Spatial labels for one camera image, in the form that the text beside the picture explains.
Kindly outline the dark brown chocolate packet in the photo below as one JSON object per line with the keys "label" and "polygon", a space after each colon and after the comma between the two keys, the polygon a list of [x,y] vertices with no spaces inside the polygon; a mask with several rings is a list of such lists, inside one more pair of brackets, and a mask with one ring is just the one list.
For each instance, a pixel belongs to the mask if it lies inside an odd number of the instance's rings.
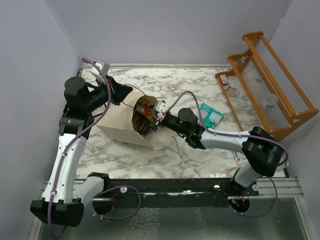
{"label": "dark brown chocolate packet", "polygon": [[132,127],[142,137],[145,137],[151,130],[151,121],[140,114],[138,111],[134,111],[132,115]]}

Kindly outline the beige paper bag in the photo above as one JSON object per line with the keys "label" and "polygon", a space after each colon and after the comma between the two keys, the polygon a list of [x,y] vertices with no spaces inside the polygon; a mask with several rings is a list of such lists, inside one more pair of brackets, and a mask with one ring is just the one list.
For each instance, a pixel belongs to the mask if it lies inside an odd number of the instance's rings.
{"label": "beige paper bag", "polygon": [[128,143],[135,146],[151,148],[153,150],[169,149],[181,157],[175,133],[167,128],[158,127],[157,131],[150,130],[142,137],[133,129],[132,117],[136,111],[137,100],[144,97],[150,110],[157,101],[153,95],[144,93],[132,84],[124,84],[133,88],[133,91],[120,103],[111,106],[97,126],[111,140]]}

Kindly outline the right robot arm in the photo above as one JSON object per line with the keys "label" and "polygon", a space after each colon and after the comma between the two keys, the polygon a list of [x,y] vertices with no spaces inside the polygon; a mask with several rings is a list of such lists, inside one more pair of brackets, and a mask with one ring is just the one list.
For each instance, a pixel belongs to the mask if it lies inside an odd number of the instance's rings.
{"label": "right robot arm", "polygon": [[254,127],[251,131],[224,132],[198,124],[198,117],[190,108],[182,108],[178,115],[154,107],[156,125],[168,128],[185,139],[194,149],[222,149],[244,154],[248,163],[240,167],[230,180],[230,191],[240,196],[261,177],[271,178],[280,165],[285,151],[266,131]]}

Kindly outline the orange pink snack packet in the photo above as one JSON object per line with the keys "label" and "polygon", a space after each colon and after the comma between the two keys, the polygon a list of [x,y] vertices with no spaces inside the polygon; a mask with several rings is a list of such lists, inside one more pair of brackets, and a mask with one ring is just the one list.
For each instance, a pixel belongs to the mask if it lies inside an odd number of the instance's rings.
{"label": "orange pink snack packet", "polygon": [[142,116],[144,116],[150,122],[154,122],[154,114],[151,112],[151,109],[148,107],[148,103],[144,97],[140,97],[136,102],[136,111],[138,111]]}

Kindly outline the teal snack packet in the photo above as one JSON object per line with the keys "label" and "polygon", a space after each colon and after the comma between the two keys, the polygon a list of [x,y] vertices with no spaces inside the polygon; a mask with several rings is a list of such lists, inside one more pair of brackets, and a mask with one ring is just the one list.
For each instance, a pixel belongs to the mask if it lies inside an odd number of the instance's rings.
{"label": "teal snack packet", "polygon": [[215,129],[225,116],[204,102],[200,106],[200,113],[205,126],[209,129]]}

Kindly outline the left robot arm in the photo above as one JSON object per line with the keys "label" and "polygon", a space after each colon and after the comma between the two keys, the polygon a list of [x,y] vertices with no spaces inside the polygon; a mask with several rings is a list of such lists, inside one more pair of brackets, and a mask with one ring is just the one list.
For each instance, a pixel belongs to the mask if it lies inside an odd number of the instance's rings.
{"label": "left robot arm", "polygon": [[75,76],[64,84],[66,105],[59,121],[55,163],[41,198],[30,205],[30,211],[43,223],[77,227],[91,199],[110,193],[110,178],[106,173],[93,172],[81,186],[74,187],[78,163],[95,121],[93,112],[102,106],[120,105],[133,91],[111,76],[106,80],[92,85]]}

